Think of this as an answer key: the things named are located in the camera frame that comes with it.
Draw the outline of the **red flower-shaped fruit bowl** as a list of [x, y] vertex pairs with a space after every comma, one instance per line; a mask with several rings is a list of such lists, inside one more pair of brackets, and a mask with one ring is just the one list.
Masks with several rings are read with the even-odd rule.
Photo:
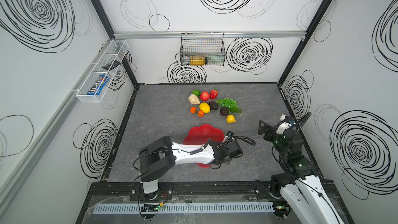
[[210, 124], [203, 124], [200, 127], [193, 127], [184, 138], [184, 145], [204, 145], [209, 139], [214, 142], [222, 142], [225, 134], [219, 128], [214, 128]]

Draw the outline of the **yellow lemon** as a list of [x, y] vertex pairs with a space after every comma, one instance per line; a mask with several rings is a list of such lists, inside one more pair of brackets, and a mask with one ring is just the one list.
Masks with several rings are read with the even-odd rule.
[[206, 102], [201, 103], [199, 105], [199, 108], [204, 114], [208, 114], [211, 111], [210, 105], [207, 104]]

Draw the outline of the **beige garlic bulb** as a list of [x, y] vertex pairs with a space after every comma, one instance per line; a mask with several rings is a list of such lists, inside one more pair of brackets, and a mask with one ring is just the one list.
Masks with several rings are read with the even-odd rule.
[[190, 102], [190, 104], [192, 104], [192, 105], [199, 105], [201, 102], [200, 102], [200, 99], [198, 98], [198, 96], [197, 95], [195, 95], [195, 94], [191, 94], [189, 97], [188, 97], [188, 101]]

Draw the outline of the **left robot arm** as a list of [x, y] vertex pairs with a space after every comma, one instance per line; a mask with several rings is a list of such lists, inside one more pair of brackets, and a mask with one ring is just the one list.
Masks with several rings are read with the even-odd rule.
[[173, 166], [188, 163], [221, 165], [243, 155], [239, 142], [226, 136], [222, 142], [208, 139], [202, 145], [179, 144], [164, 136], [139, 151], [140, 182], [145, 195], [159, 191], [159, 179]]

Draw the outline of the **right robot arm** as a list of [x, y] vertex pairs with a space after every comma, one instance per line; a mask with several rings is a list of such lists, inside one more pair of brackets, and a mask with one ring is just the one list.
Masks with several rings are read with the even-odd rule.
[[303, 142], [298, 134], [312, 114], [301, 119], [282, 115], [272, 126], [259, 121], [258, 134], [273, 144], [283, 173], [273, 175], [269, 187], [276, 198], [283, 198], [303, 224], [342, 224], [344, 221], [323, 189], [320, 174], [302, 154]]

